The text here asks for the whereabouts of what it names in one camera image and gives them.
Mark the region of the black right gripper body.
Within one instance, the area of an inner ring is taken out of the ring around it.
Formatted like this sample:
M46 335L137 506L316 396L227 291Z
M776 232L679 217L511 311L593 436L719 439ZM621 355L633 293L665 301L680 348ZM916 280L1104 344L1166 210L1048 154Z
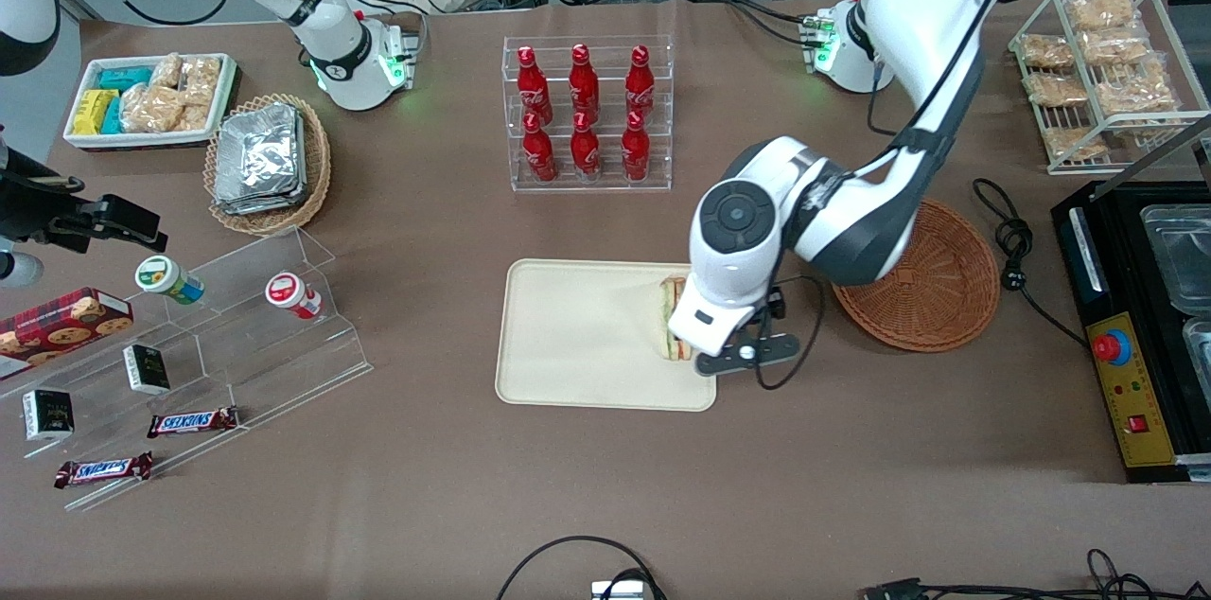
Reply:
M61 248L87 248L90 239L56 232L56 219L75 219L85 189L78 177L61 177L21 152L1 147L1 235L12 242L39 242Z

